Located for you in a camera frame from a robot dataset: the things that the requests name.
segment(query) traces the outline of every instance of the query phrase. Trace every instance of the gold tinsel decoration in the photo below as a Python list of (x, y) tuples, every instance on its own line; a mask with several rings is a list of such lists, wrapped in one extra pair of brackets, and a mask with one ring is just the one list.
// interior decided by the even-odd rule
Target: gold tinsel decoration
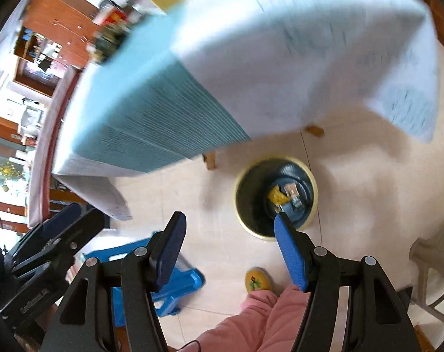
[(0, 164), (0, 176), (4, 179), (16, 179), (22, 177), (23, 173), (16, 169), (12, 163), (6, 162)]

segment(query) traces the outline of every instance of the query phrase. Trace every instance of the yellow slipper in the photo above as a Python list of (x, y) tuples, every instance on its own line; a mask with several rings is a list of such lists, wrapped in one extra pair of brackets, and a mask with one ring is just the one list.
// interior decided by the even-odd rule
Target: yellow slipper
[(261, 268), (251, 268), (245, 275), (245, 287), (248, 293), (258, 290), (273, 290), (270, 278)]

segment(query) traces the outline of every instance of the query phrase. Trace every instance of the wire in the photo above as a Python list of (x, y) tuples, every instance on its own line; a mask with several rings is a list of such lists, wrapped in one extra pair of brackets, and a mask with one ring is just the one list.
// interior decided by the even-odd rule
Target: wire
[(183, 345), (183, 346), (179, 349), (179, 351), (181, 351), (183, 348), (186, 348), (187, 346), (189, 346), (190, 344), (193, 344), (193, 343), (198, 343), (198, 346), (199, 346), (199, 348), (198, 348), (198, 352), (201, 352), (201, 343), (199, 342), (199, 340), (193, 340), (193, 341), (190, 341), (189, 343), (186, 343), (185, 345)]

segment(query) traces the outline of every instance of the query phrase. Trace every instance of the person's leg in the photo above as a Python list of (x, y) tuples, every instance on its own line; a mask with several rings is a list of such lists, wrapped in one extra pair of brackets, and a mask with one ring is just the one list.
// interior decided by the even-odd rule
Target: person's leg
[(307, 308), (309, 294), (290, 284), (274, 305), (259, 352), (290, 352)]
[[(250, 270), (247, 278), (249, 294), (240, 306), (242, 312), (201, 334), (198, 337), (201, 352), (256, 352), (261, 346), (266, 322), (278, 298), (272, 291), (264, 290), (271, 289), (271, 284), (259, 270)], [(199, 346), (192, 343), (182, 351), (198, 352)]]

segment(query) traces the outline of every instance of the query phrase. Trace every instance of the metal bolt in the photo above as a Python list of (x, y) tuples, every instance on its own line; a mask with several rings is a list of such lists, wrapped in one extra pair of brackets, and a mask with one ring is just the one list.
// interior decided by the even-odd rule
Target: metal bolt
[(364, 262), (366, 263), (366, 265), (369, 265), (369, 266), (374, 266), (377, 263), (376, 259), (374, 257), (370, 257), (370, 256), (365, 257)]
[(321, 246), (317, 246), (316, 248), (314, 248), (313, 252), (319, 257), (324, 257), (326, 254), (328, 254), (328, 250)]
[(146, 255), (147, 251), (148, 250), (146, 247), (141, 246), (134, 250), (134, 254), (137, 255), (138, 257), (141, 257), (143, 255)]
[(98, 260), (95, 257), (91, 257), (85, 261), (85, 265), (87, 265), (89, 268), (91, 268), (92, 266), (96, 265), (97, 262), (98, 262)]

